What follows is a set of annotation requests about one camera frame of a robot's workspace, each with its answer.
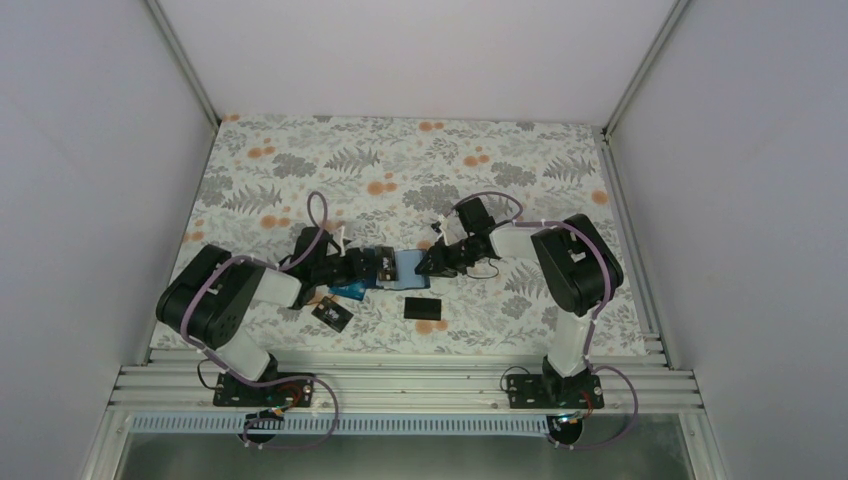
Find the aluminium rail frame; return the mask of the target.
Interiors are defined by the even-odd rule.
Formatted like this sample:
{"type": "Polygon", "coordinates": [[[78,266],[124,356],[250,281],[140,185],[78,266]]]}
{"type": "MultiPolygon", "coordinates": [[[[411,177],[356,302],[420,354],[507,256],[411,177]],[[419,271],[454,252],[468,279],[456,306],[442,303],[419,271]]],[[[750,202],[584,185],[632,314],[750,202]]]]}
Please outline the aluminium rail frame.
{"type": "MultiPolygon", "coordinates": [[[[529,355],[379,354],[281,351],[287,369],[312,373],[320,384],[311,405],[294,413],[331,414],[556,414],[556,409],[511,409],[505,389],[507,369],[535,369],[529,355]]],[[[595,415],[651,414],[676,417],[693,475],[722,479],[725,469],[707,419],[695,374],[671,367],[656,341],[641,356],[593,356],[605,407],[595,415]]],[[[217,374],[191,349],[153,349],[145,362],[119,370],[94,445],[85,463],[87,479],[118,475],[140,413],[241,413],[216,407],[202,382],[217,374]]]]}

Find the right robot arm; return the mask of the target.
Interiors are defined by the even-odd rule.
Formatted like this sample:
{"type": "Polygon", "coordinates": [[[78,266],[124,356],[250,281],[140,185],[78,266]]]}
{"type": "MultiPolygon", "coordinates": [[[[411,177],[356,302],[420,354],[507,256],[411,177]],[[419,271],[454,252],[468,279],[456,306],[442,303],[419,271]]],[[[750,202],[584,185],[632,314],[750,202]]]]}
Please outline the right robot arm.
{"type": "Polygon", "coordinates": [[[588,355],[597,319],[623,284],[623,269],[586,215],[521,221],[519,207],[511,219],[497,222],[482,202],[485,196],[514,200],[486,191],[453,205],[449,211],[457,214],[467,237],[453,244],[438,238],[415,272],[452,278],[483,259],[536,262],[558,307],[554,340],[543,358],[541,391],[549,404],[565,407],[592,375],[588,355]]]}

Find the blue card holder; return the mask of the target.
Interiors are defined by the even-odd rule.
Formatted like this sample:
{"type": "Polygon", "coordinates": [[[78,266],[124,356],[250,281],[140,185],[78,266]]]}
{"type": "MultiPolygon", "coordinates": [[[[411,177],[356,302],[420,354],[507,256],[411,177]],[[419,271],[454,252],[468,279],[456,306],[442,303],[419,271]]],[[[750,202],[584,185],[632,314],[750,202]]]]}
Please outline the blue card holder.
{"type": "Polygon", "coordinates": [[[418,249],[396,251],[397,279],[391,281],[377,280],[375,288],[390,291],[429,289],[431,286],[429,277],[415,272],[415,268],[423,260],[424,254],[423,250],[418,249]]]}

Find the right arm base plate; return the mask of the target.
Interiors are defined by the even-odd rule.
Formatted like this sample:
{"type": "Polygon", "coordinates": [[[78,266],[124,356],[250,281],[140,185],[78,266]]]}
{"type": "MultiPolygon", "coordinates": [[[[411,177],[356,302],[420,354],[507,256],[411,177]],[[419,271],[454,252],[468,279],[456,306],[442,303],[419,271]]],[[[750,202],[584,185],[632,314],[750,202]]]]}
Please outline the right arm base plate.
{"type": "Polygon", "coordinates": [[[509,374],[505,389],[511,409],[603,409],[605,399],[597,375],[572,377],[563,382],[541,374],[509,374]]]}

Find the black card with white logo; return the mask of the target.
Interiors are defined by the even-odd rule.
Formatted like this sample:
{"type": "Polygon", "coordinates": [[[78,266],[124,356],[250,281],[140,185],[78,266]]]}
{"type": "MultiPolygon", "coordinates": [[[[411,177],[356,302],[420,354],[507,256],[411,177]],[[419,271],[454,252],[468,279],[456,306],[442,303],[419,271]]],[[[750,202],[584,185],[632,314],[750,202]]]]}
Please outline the black card with white logo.
{"type": "Polygon", "coordinates": [[[397,280],[396,254],[392,247],[376,246],[375,256],[378,263],[377,279],[381,282],[397,280]]]}

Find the plain black card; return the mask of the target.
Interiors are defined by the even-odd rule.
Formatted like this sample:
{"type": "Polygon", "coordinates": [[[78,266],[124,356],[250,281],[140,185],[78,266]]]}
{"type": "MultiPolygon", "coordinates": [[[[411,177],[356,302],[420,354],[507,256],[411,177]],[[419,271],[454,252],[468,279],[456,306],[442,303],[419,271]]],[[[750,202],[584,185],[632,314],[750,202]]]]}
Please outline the plain black card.
{"type": "Polygon", "coordinates": [[[404,299],[403,317],[410,320],[441,321],[442,300],[438,298],[406,297],[404,299]]]}

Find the blue credit card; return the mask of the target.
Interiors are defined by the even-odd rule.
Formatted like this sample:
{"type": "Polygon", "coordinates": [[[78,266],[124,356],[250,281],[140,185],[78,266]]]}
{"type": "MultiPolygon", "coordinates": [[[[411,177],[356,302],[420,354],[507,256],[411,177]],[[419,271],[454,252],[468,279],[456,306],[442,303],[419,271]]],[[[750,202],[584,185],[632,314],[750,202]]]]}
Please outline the blue credit card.
{"type": "Polygon", "coordinates": [[[363,301],[367,290],[368,287],[365,282],[355,282],[344,286],[333,286],[329,288],[329,292],[332,295],[355,301],[363,301]]]}

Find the black card with chip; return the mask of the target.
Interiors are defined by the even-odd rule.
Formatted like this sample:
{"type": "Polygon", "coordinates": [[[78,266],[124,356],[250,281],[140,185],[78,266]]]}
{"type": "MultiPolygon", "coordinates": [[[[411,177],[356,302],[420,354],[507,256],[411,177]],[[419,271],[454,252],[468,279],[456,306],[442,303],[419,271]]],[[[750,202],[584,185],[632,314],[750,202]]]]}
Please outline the black card with chip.
{"type": "Polygon", "coordinates": [[[313,308],[311,314],[337,333],[341,333],[354,314],[337,303],[331,296],[323,297],[313,308]]]}

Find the floral table mat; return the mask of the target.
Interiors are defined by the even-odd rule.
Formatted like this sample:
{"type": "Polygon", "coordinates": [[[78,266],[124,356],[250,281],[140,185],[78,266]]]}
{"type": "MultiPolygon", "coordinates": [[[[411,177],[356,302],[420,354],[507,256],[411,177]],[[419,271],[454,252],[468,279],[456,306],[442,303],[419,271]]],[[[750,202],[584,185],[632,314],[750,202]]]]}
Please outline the floral table mat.
{"type": "MultiPolygon", "coordinates": [[[[587,125],[376,117],[230,115],[217,135],[179,250],[185,267],[208,244],[277,261],[309,225],[307,195],[329,230],[357,246],[426,249],[431,226],[463,197],[484,193],[498,220],[587,215],[621,249],[592,129],[587,125]]],[[[401,292],[345,300],[336,332],[309,310],[253,304],[250,335],[278,350],[533,355],[554,338],[557,307],[537,264],[479,263],[437,279],[440,321],[407,319],[401,292]]]]}

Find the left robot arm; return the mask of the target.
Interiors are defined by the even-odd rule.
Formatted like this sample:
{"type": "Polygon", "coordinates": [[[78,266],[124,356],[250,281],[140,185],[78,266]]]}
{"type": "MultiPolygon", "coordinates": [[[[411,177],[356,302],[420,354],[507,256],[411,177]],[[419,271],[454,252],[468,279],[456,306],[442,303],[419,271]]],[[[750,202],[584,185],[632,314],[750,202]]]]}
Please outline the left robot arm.
{"type": "Polygon", "coordinates": [[[161,294],[158,322],[236,380],[255,405],[270,402],[280,378],[274,356],[244,327],[254,302],[302,309],[320,287],[343,287],[376,275],[375,250],[351,248],[321,227],[301,231],[294,252],[277,264],[206,245],[161,294]]]}

